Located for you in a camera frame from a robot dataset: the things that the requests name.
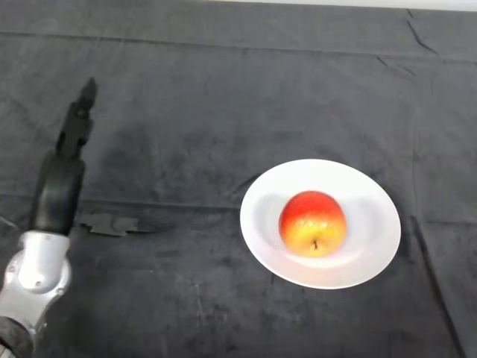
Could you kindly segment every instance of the apple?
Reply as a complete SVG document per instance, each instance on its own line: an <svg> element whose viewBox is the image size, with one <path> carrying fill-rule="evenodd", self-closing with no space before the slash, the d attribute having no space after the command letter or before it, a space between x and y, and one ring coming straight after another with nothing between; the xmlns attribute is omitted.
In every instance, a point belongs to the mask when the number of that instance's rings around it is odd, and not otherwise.
<svg viewBox="0 0 477 358"><path fill-rule="evenodd" d="M334 198L306 191L285 205L279 231L287 248L296 255L324 257L343 244L347 226L343 210Z"/></svg>

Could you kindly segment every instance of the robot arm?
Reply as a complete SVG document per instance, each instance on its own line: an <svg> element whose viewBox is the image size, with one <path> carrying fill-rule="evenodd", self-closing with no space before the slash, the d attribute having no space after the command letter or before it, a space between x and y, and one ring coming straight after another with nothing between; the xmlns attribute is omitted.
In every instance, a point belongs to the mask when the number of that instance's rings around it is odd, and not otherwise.
<svg viewBox="0 0 477 358"><path fill-rule="evenodd" d="M89 80L73 102L56 148L43 161L22 251L8 263L0 291L0 358L31 358L48 308L68 289L66 258L85 165L80 158L97 86Z"/></svg>

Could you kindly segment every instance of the white plate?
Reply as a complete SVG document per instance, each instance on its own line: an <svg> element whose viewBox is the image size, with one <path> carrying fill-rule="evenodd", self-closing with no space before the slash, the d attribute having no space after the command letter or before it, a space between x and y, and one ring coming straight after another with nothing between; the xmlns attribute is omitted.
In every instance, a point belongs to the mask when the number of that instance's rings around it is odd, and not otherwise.
<svg viewBox="0 0 477 358"><path fill-rule="evenodd" d="M347 221L347 237L323 258L293 255L279 234L279 216L299 192L331 195ZM317 289L342 289L375 277L393 259L401 225L396 207L373 179L344 164L328 160L295 160L261 175L245 194L240 225L252 254L274 274Z"/></svg>

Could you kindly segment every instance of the plate rim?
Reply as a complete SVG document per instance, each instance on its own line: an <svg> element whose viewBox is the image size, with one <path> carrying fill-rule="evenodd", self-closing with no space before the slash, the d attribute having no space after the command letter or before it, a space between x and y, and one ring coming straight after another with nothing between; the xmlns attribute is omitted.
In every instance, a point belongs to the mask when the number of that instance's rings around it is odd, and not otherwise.
<svg viewBox="0 0 477 358"><path fill-rule="evenodd" d="M358 172L360 175L364 175L365 177L367 177L369 180L373 181L381 190L382 192L386 195L386 197L389 199L389 201L392 203L392 208L393 208L393 213L395 214L395 219L397 220L397 227L399 228L399 232L397 233L397 240L396 240L396 245L395 245L395 248L390 251L390 255L389 255L389 260L386 260L385 261L385 265L383 265L383 267L380 269L380 270L376 270L375 273L373 273L373 275L370 275L369 277L363 279L363 280L357 280L356 282L354 283L351 283L351 284L344 284L344 285L336 285L336 286L320 286L320 285L310 285L310 284L306 284L306 283L303 283L303 282L300 282L298 280L295 280L295 279L292 279L290 277L287 277L286 275L282 274L282 273L279 273L273 269L270 268L270 266L264 261L261 259L261 257L259 255L257 255L256 253L256 249L252 247L252 245L249 245L248 241L247 241L247 238L244 234L244 232L246 231L244 229L244 211L243 211L243 208L244 208L244 203L246 202L247 200L247 197L250 196L250 189L252 188L252 186L255 184L255 182L257 182L262 176L264 176L265 174L269 173L270 171L274 170L274 169L277 169L279 168L280 166L286 166L286 165L290 165L292 163L297 163L297 162L313 162L313 163L324 163L324 162L327 162L327 163L332 163L332 164L338 164L339 166L345 166L347 167L348 169L351 169L355 172ZM401 223L401 218L399 217L399 212L397 211L397 208L396 208L396 205L394 203L394 201L391 199L391 197L389 196L389 194L382 188L381 185L379 185L379 183L377 183L374 179L372 179L369 175L366 175L364 172L361 172L360 170L356 169L356 168L353 168L352 166L348 166L347 164L343 164L343 163L339 163L339 162L336 162L334 160L326 160L326 159L317 159L317 158L307 158L307 159L298 159L298 160L289 160L288 162L284 162L284 163L280 163L276 166L273 166L271 168L269 168L268 170L266 170L265 172L261 173L260 176L258 176L257 179L255 179L252 184L248 187L245 195L244 195L244 198L242 199L241 201L241 206L240 206L240 228L241 228L241 234L242 234L242 237L244 238L244 241L245 241L245 244L247 245L248 249L250 250L250 252L252 253L252 255L255 257L255 259L257 261L259 261L259 263L261 263L268 271L270 271L272 274L275 274L276 276L278 277L281 277L282 279L284 280L287 280L291 283L294 283L294 284L297 284L299 286L303 286L303 287L308 287L308 288L311 288L311 289L346 289L346 288L350 288L350 287L354 287L354 286L358 286L358 285L361 285L365 282L368 282L369 280L372 280L373 278L375 278L376 276L378 276L379 274L381 274L390 264L391 262L393 261L394 257L396 256L396 253L399 249L399 244L401 242L401 235L402 235L402 223ZM314 269L314 270L319 270L320 268L318 267L311 267L311 266L305 266L307 267L308 269Z"/></svg>

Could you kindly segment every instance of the dark gray cloth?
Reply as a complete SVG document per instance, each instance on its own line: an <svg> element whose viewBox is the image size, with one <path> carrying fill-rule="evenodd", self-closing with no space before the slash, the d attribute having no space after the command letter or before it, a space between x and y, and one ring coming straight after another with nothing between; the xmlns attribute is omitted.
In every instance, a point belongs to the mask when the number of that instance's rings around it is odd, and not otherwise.
<svg viewBox="0 0 477 358"><path fill-rule="evenodd" d="M476 20L3 1L0 213L25 227L40 161L94 75L80 210L156 231L76 233L73 284L48 317L38 357L423 358L458 357L461 346L477 357ZM262 267L241 237L253 179L309 157L363 171L398 206L398 255L368 283L295 286ZM19 231L0 228L4 267Z"/></svg>

